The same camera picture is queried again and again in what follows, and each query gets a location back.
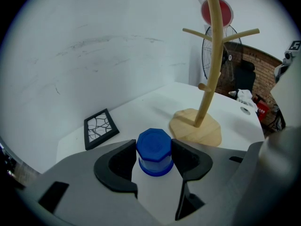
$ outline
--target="black picture frame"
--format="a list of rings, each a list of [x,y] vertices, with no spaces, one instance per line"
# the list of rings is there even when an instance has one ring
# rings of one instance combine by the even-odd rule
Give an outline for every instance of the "black picture frame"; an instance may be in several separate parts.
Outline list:
[[[89,134],[88,134],[88,121],[97,117],[98,115],[105,113],[108,122],[111,126],[111,130],[106,132],[104,135],[98,137],[97,139],[89,142]],[[91,150],[95,147],[97,147],[98,145],[100,145],[101,143],[104,143],[105,141],[109,140],[110,138],[112,138],[113,136],[117,135],[119,133],[119,130],[117,129],[113,119],[110,116],[110,113],[108,111],[108,109],[104,109],[98,113],[96,113],[95,115],[90,116],[89,118],[84,120],[84,138],[85,138],[85,149],[87,150]]]

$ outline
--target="white wall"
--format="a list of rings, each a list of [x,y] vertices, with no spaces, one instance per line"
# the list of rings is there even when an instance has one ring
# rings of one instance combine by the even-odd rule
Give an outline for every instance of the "white wall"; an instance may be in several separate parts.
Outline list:
[[[198,81],[202,40],[182,28],[204,32],[199,8],[198,0],[29,0],[1,50],[3,140],[44,172],[58,140],[88,116]]]

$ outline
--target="wooden stand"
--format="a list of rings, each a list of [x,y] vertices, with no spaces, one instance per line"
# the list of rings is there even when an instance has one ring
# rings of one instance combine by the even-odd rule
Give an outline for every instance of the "wooden stand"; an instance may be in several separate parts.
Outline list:
[[[198,111],[186,109],[176,112],[169,126],[176,139],[218,146],[222,142],[221,127],[216,120],[207,114],[207,111],[221,74],[223,44],[233,39],[259,33],[259,29],[252,29],[223,38],[222,11],[219,0],[208,0],[208,5],[213,32],[212,38],[194,30],[183,29],[184,32],[212,42],[211,69],[207,85],[202,83],[198,85],[198,88],[204,91],[203,99]]]
[[[222,142],[221,126],[207,113],[201,126],[195,127],[197,114],[195,109],[177,111],[169,123],[172,134],[176,139],[218,146]]]

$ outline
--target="wooden peg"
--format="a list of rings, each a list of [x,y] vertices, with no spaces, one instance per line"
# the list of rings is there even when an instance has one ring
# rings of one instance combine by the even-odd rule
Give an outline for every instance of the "wooden peg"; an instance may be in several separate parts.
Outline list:
[[[198,88],[199,88],[200,90],[203,90],[203,91],[206,91],[206,92],[210,92],[210,91],[211,91],[211,89],[210,89],[207,85],[205,85],[205,84],[203,84],[203,83],[199,83],[199,84],[198,84]]]
[[[210,36],[205,35],[205,34],[203,34],[203,33],[200,33],[200,32],[197,32],[197,31],[188,29],[188,28],[183,28],[183,31],[184,31],[184,32],[191,33],[191,34],[194,34],[194,35],[196,35],[196,36],[198,36],[198,37],[201,37],[201,38],[203,38],[203,39],[206,39],[206,40],[208,40],[208,41],[210,41],[210,42],[212,41],[212,38],[211,38]]]
[[[225,43],[225,42],[229,42],[229,41],[234,40],[234,39],[239,39],[239,38],[249,36],[249,35],[253,35],[253,34],[257,34],[257,33],[259,33],[259,29],[255,28],[255,29],[251,29],[251,30],[247,30],[247,31],[244,31],[244,32],[239,32],[239,33],[230,35],[226,38],[223,38],[222,41],[223,41],[223,43]]]

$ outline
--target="wooden base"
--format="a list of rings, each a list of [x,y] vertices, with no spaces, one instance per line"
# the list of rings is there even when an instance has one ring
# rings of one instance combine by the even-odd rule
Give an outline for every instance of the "wooden base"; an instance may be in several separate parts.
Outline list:
[[[221,126],[207,113],[201,126],[194,127],[197,113],[195,109],[177,111],[169,123],[173,136],[176,139],[218,146],[222,142]]]

